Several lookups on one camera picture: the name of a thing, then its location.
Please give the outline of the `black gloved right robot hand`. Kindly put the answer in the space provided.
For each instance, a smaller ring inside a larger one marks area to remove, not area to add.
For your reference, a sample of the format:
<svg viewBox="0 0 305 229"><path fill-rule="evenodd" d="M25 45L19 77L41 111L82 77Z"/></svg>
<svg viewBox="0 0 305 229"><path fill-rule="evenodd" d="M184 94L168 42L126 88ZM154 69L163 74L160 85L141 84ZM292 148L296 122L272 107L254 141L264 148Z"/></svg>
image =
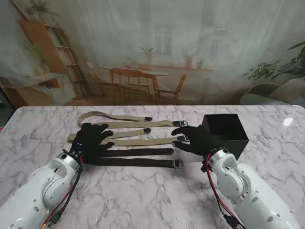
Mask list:
<svg viewBox="0 0 305 229"><path fill-rule="evenodd" d="M214 139L210 132L202 125L183 126L172 131L171 135L183 134L189 139L189 144L174 141L173 145L185 152L193 153L198 156L208 155L215 149L221 148L221 145Z"/></svg>

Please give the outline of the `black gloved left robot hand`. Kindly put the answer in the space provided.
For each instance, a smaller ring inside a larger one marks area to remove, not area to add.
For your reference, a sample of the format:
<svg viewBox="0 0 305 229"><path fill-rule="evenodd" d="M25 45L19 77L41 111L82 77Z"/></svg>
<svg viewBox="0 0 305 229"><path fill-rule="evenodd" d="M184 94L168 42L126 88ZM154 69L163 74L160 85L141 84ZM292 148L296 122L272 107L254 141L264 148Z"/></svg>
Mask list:
<svg viewBox="0 0 305 229"><path fill-rule="evenodd" d="M102 141L113 135L113 132L106 130L108 124L94 125L84 123L72 142L70 151L81 155L85 164L101 166L101 157L114 143L102 144Z"/></svg>

